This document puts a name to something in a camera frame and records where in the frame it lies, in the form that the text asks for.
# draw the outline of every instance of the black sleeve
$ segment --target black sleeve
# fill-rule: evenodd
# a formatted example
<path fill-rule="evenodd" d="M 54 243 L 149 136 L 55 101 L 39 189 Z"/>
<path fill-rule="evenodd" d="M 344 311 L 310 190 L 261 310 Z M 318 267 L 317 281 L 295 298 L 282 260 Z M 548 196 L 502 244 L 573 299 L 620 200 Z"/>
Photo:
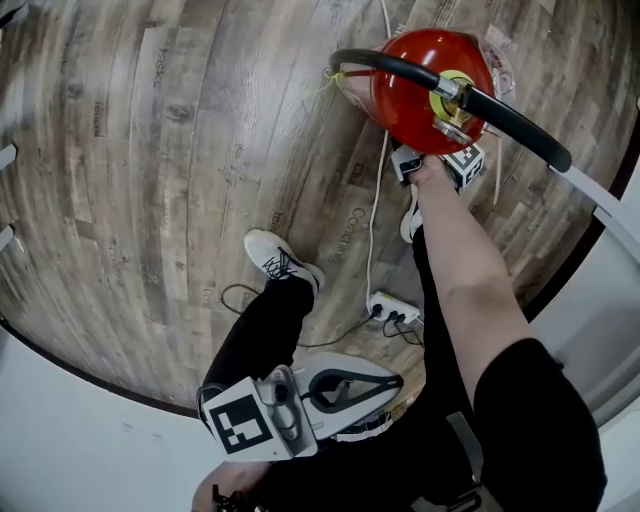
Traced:
<path fill-rule="evenodd" d="M 539 341 L 515 343 L 475 394 L 482 481 L 507 511 L 595 511 L 607 478 L 593 418 Z"/>

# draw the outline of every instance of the shoe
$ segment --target shoe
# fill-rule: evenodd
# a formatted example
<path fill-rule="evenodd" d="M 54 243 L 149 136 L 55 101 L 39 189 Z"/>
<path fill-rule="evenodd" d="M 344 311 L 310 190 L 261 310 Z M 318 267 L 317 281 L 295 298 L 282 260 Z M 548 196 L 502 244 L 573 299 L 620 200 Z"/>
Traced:
<path fill-rule="evenodd" d="M 400 223 L 400 236 L 408 244 L 413 243 L 413 235 L 422 226 L 422 215 L 418 208 L 418 187 L 411 185 L 411 204 L 409 210 L 404 214 Z"/>
<path fill-rule="evenodd" d="M 270 231 L 252 229 L 244 235 L 244 248 L 269 279 L 304 279 L 313 288 L 314 297 L 324 285 L 324 272 L 311 263 L 302 263 L 289 244 Z"/>

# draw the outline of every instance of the shoelace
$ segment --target shoelace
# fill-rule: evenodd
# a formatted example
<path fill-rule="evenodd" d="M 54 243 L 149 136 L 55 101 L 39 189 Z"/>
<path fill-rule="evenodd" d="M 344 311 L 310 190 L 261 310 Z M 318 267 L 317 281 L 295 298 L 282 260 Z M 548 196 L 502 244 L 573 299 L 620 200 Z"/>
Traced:
<path fill-rule="evenodd" d="M 293 259 L 280 247 L 278 247 L 278 251 L 280 251 L 280 257 L 278 259 L 274 256 L 262 265 L 262 268 L 270 279 L 282 279 L 283 277 L 293 274 L 293 272 L 289 270 L 289 263 L 293 261 Z"/>

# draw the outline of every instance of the black pants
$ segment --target black pants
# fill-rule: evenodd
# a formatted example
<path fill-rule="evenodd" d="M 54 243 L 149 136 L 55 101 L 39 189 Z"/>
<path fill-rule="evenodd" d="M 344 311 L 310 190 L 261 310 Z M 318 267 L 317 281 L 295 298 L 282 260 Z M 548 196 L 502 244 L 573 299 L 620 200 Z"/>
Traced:
<path fill-rule="evenodd" d="M 260 488 L 270 510 L 402 510 L 419 496 L 453 503 L 470 488 L 466 455 L 446 417 L 461 411 L 472 422 L 473 413 L 438 304 L 422 228 L 413 252 L 425 295 L 424 389 L 381 435 L 332 442 L 315 457 L 275 464 Z M 279 364 L 290 365 L 312 307 L 306 281 L 268 282 L 229 333 L 205 384 L 231 386 L 246 376 L 264 378 Z"/>

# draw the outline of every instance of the white cable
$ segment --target white cable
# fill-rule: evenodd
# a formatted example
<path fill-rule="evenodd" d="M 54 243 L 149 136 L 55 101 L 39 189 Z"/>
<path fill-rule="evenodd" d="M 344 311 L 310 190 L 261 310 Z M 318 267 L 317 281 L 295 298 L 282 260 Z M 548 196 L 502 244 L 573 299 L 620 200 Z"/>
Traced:
<path fill-rule="evenodd" d="M 500 73 L 497 69 L 493 70 L 496 76 L 496 96 L 502 101 L 502 91 L 500 90 Z M 498 196 L 500 195 L 500 182 L 502 181 L 502 137 L 498 136 L 498 162 L 496 165 L 496 189 L 493 192 L 493 206 L 498 204 Z"/>
<path fill-rule="evenodd" d="M 387 32 L 387 39 L 391 38 L 391 24 L 389 23 L 389 11 L 384 0 L 380 0 L 382 7 L 382 17 L 384 18 L 384 28 Z M 380 153 L 380 161 L 378 162 L 378 177 L 376 179 L 376 195 L 373 199 L 373 207 L 371 208 L 371 216 L 369 217 L 369 255 L 367 256 L 367 295 L 364 303 L 367 311 L 371 314 L 371 306 L 369 305 L 369 297 L 371 296 L 371 260 L 373 259 L 373 224 L 376 220 L 378 211 L 378 202 L 380 201 L 380 185 L 382 183 L 382 169 L 384 160 L 387 155 L 387 144 L 389 143 L 389 132 L 384 132 L 384 140 L 382 141 L 382 152 Z"/>

